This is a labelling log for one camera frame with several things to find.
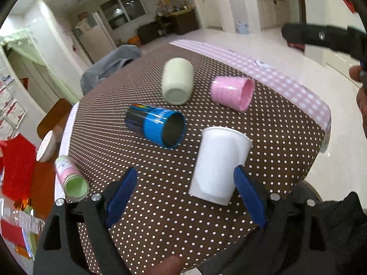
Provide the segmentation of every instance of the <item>human hand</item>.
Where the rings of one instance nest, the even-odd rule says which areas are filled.
[[[359,78],[359,73],[361,72],[361,70],[362,70],[361,66],[351,67],[349,69],[350,77],[357,82],[361,82]],[[357,94],[357,105],[362,113],[363,130],[367,138],[367,94],[363,87],[359,90]]]
[[[162,261],[159,265],[155,265],[146,270],[145,275],[180,275],[184,263],[177,256],[170,256]]]

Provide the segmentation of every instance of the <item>refrigerator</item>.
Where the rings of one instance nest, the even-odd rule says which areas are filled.
[[[81,20],[73,32],[93,63],[117,49],[98,12]]]

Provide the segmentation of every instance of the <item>brown polka dot tablecloth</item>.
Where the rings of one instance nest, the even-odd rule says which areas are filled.
[[[168,105],[161,96],[164,64],[176,57],[194,66],[193,94],[182,106]],[[283,197],[307,175],[320,150],[322,127],[262,82],[256,80],[245,113],[214,103],[210,86],[221,75],[246,76],[223,62],[167,44],[124,67],[80,101],[69,156],[88,179],[89,195],[102,192],[130,166],[138,171],[136,191],[110,230],[132,274],[142,274],[173,254],[186,269],[193,268],[256,227],[237,191],[228,206],[188,195],[204,128],[224,126],[245,133],[253,141],[246,169]],[[183,142],[164,149],[126,128],[126,110],[136,102],[181,111],[187,122]],[[99,274],[84,225],[80,236],[89,266]]]

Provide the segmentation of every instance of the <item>screw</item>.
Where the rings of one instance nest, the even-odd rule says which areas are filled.
[[[319,33],[319,38],[320,38],[321,40],[324,40],[324,39],[325,39],[325,33],[324,33],[324,32],[320,32],[320,33]]]
[[[55,204],[58,207],[61,207],[65,203],[65,200],[63,198],[59,198],[56,200]]]
[[[273,200],[273,201],[278,201],[278,200],[280,200],[280,195],[277,194],[277,193],[272,193],[270,195],[270,199]]]
[[[310,207],[315,207],[316,202],[313,199],[308,199],[307,200],[307,205]]]
[[[102,198],[102,195],[99,194],[99,193],[95,193],[95,194],[92,195],[92,200],[94,202],[98,202],[101,198]]]

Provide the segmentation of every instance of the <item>window frame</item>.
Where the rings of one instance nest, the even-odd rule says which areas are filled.
[[[130,16],[128,15],[128,13],[127,13],[127,11],[126,11],[126,9],[125,9],[125,7],[124,7],[123,3],[122,3],[122,1],[121,1],[121,0],[117,0],[117,1],[118,1],[118,3],[120,4],[121,10],[123,11],[123,13],[125,14],[125,16],[126,16],[126,18],[127,18],[127,22],[126,22],[125,24],[121,25],[121,26],[118,26],[116,29],[112,29],[112,27],[111,27],[111,25],[110,25],[109,21],[107,20],[107,17],[106,17],[106,15],[105,15],[105,13],[103,12],[103,10],[102,10],[102,8],[101,8],[101,6],[102,6],[103,4],[105,4],[105,3],[103,3],[102,5],[99,5],[99,9],[100,9],[101,13],[103,13],[104,18],[105,18],[106,22],[108,23],[109,28],[110,28],[110,29],[112,29],[112,31],[115,31],[115,30],[117,30],[118,28],[121,28],[121,27],[123,27],[124,25],[126,25],[126,24],[128,24],[128,23],[130,23],[130,22],[132,22],[132,21],[135,21],[135,20],[137,20],[137,19],[141,18],[142,16],[145,16],[145,15],[147,15],[147,14],[148,14],[148,12],[146,11],[146,8],[145,8],[145,6],[144,6],[143,1],[142,1],[142,0],[139,0],[139,2],[140,2],[140,4],[141,4],[141,6],[143,7],[144,14],[143,14],[143,15],[141,15],[141,16],[139,16],[139,17],[137,17],[137,18],[135,18],[135,19],[133,19],[133,20],[131,20],[131,19],[130,19]]]

